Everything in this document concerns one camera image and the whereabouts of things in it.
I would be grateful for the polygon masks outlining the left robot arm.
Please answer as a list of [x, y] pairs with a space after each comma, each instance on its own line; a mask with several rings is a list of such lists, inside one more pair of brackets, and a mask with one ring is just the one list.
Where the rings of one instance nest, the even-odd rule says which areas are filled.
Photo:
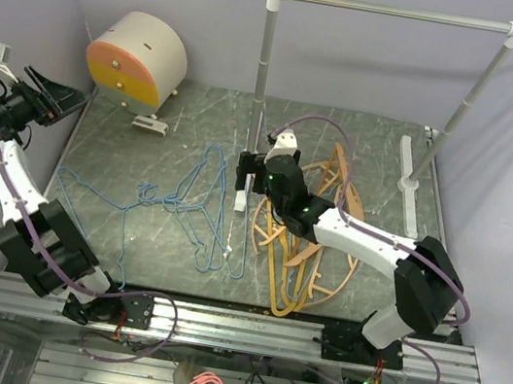
[[38, 296], [64, 293], [62, 315], [81, 326], [114, 323], [124, 312], [119, 287], [58, 200], [49, 201], [29, 173], [20, 134], [81, 110], [88, 93], [54, 83], [31, 66], [28, 81], [0, 77], [0, 252]]

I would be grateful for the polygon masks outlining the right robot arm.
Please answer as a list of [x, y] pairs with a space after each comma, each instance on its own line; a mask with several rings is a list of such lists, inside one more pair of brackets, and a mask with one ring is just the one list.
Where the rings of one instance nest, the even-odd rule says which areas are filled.
[[310, 193], [298, 158], [242, 152], [235, 186], [245, 189], [247, 178], [254, 177], [253, 191], [267, 197], [272, 214], [294, 236], [357, 258], [393, 281], [391, 303], [360, 322], [339, 353], [369, 364], [404, 336], [433, 333], [463, 298], [462, 282], [441, 242], [389, 234]]

